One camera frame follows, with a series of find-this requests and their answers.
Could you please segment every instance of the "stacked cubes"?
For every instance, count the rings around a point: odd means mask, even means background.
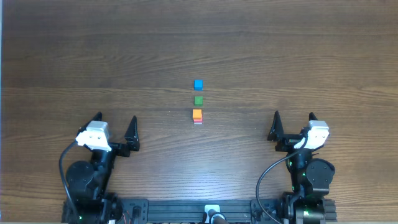
[[[193,88],[194,90],[202,91],[203,80],[195,80]],[[195,106],[203,106],[203,96],[195,96],[193,104]],[[194,124],[203,124],[203,115],[201,109],[193,109],[192,118]]]

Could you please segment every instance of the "small block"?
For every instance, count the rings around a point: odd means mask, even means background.
[[[203,106],[203,96],[195,96],[195,106]]]
[[[195,90],[203,90],[203,80],[195,80],[193,82],[193,89],[195,89]]]
[[[193,109],[192,118],[194,120],[201,119],[201,109]]]

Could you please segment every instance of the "green cube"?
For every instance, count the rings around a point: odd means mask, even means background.
[[[195,96],[195,106],[203,106],[203,96]]]

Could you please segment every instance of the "blue cube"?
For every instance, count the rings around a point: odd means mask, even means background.
[[[193,83],[193,89],[194,90],[203,90],[203,80],[195,80]]]

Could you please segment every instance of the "wood grain surface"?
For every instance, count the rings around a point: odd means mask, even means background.
[[[298,133],[330,126],[340,221],[398,220],[395,0],[4,0],[3,221],[59,222],[58,158],[97,111],[123,142],[109,190],[150,200],[252,199],[284,156],[266,141],[275,110]],[[204,91],[193,91],[203,79]],[[204,124],[192,122],[203,95]],[[65,159],[89,159],[74,148]],[[263,198],[290,190],[284,166]]]

